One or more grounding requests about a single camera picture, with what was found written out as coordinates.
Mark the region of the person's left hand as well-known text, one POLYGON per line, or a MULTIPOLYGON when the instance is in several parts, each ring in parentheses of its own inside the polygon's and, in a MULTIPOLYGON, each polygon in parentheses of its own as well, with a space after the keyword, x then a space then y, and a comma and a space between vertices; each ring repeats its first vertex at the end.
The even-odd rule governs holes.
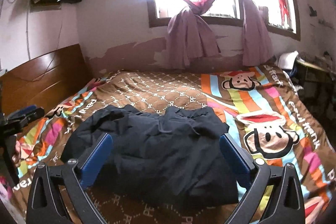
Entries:
POLYGON ((12 162, 16 167, 21 165, 21 144, 18 140, 15 143, 15 152, 12 156, 12 162))

